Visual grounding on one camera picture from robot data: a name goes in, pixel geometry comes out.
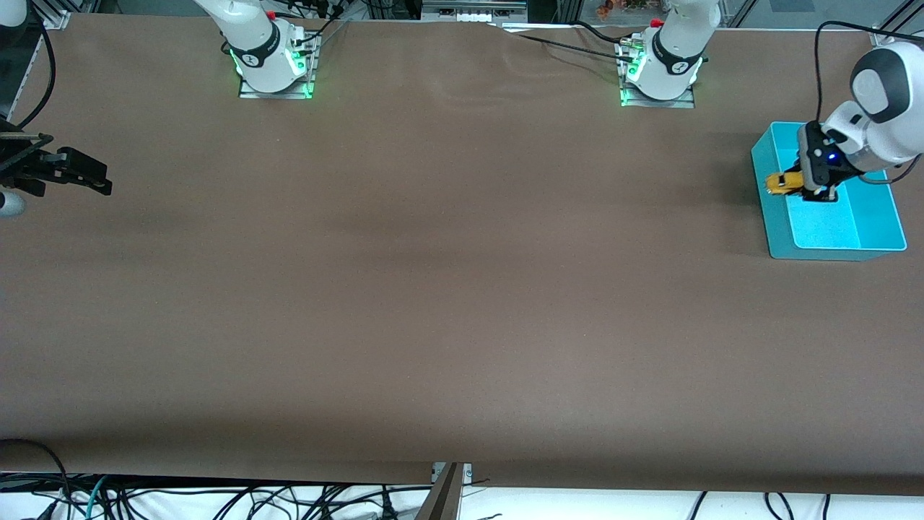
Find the teal plastic storage bin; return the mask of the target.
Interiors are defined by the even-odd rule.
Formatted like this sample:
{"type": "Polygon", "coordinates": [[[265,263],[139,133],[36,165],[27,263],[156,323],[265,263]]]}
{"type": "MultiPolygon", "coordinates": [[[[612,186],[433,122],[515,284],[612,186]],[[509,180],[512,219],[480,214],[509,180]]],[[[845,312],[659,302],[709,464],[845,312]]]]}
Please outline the teal plastic storage bin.
{"type": "Polygon", "coordinates": [[[837,188],[835,203],[769,194],[766,178],[792,167],[798,157],[800,125],[772,122],[751,151],[771,257],[862,262],[905,251],[907,240],[890,186],[852,178],[837,188]]]}

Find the small metal edge bracket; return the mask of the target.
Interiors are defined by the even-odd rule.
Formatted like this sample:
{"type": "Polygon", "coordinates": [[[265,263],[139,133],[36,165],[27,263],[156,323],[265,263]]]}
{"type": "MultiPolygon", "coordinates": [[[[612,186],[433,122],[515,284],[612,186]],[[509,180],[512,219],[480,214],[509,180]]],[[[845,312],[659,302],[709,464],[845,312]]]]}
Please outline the small metal edge bracket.
{"type": "MultiPolygon", "coordinates": [[[[433,463],[432,468],[430,468],[430,483],[436,484],[446,467],[448,467],[448,463],[445,463],[445,461],[433,463]]],[[[472,465],[469,463],[462,463],[461,467],[464,472],[464,476],[462,477],[463,486],[471,486],[473,482],[472,465]]]]}

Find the aluminium frame with white strip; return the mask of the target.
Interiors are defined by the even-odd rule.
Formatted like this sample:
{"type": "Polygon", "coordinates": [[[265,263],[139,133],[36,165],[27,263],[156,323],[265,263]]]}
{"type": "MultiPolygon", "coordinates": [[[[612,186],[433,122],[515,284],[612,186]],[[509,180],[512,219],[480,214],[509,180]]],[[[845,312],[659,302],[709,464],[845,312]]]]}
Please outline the aluminium frame with white strip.
{"type": "Polygon", "coordinates": [[[422,21],[527,23],[527,0],[422,0],[422,21]]]}

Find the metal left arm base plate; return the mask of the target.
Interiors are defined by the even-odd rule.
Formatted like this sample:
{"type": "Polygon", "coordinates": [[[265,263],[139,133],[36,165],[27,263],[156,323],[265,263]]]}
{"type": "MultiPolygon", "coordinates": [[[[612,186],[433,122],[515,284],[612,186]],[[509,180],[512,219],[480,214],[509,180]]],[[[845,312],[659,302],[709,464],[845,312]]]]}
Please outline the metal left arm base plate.
{"type": "Polygon", "coordinates": [[[617,66],[621,106],[624,106],[624,108],[627,108],[627,106],[636,106],[636,108],[695,108],[695,95],[692,85],[697,79],[696,73],[693,73],[687,80],[686,89],[680,96],[670,100],[655,99],[646,95],[641,91],[640,87],[630,81],[630,78],[637,75],[646,61],[641,40],[622,38],[619,43],[614,44],[614,50],[617,56],[630,59],[630,61],[621,62],[617,66]]]}

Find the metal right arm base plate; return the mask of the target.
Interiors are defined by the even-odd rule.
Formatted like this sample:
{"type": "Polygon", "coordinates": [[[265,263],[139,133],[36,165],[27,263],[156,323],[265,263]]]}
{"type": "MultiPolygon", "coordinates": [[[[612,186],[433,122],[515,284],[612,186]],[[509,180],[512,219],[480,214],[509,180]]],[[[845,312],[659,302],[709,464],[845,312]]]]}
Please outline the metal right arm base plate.
{"type": "Polygon", "coordinates": [[[286,51],[284,62],[286,65],[278,69],[277,75],[282,74],[285,79],[292,82],[276,92],[262,92],[254,88],[245,80],[241,65],[235,62],[235,72],[240,77],[238,83],[238,97],[250,99],[280,99],[280,100],[309,100],[313,98],[317,72],[321,54],[321,39],[316,38],[309,43],[297,45],[286,51]]]}

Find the dark wedge-shaped table support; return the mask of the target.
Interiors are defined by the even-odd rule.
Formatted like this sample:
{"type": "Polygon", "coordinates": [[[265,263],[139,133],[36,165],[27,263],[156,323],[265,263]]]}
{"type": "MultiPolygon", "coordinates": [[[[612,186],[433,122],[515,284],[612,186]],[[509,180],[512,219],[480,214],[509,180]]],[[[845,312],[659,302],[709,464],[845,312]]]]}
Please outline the dark wedge-shaped table support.
{"type": "Polygon", "coordinates": [[[464,472],[462,463],[448,463],[433,484],[414,520],[458,520],[464,472]]]}

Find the aluminium side frame rail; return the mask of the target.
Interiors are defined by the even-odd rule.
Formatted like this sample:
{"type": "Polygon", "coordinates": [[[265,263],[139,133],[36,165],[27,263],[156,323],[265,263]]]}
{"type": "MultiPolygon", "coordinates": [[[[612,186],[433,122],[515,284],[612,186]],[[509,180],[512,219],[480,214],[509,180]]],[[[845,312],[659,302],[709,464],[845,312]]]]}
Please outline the aluminium side frame rail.
{"type": "Polygon", "coordinates": [[[56,86],[57,63],[49,30],[66,27],[71,11],[65,0],[0,0],[0,119],[23,128],[37,118],[56,86]],[[21,88],[35,57],[44,49],[48,82],[36,106],[20,122],[12,119],[21,88]]]}

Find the brown table cover sheet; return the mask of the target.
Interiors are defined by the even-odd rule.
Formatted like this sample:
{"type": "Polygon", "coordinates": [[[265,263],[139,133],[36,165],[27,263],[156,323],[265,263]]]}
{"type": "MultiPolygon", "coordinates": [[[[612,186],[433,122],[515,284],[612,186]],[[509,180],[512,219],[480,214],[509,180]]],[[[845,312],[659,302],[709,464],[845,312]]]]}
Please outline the brown table cover sheet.
{"type": "Polygon", "coordinates": [[[106,163],[0,220],[0,438],[79,473],[924,495],[907,250],[768,254],[750,151],[813,34],[723,30],[692,110],[489,25],[332,30],[244,100],[205,17],[53,32],[33,131],[106,163]]]}

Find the yellow toy beetle car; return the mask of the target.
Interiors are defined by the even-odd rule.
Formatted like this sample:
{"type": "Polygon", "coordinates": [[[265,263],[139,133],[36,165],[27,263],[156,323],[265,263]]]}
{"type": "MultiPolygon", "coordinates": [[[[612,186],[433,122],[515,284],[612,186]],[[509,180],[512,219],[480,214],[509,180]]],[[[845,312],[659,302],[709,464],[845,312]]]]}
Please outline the yellow toy beetle car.
{"type": "Polygon", "coordinates": [[[764,184],[771,195],[789,196],[802,192],[804,178],[801,171],[788,170],[768,175],[764,184]]]}

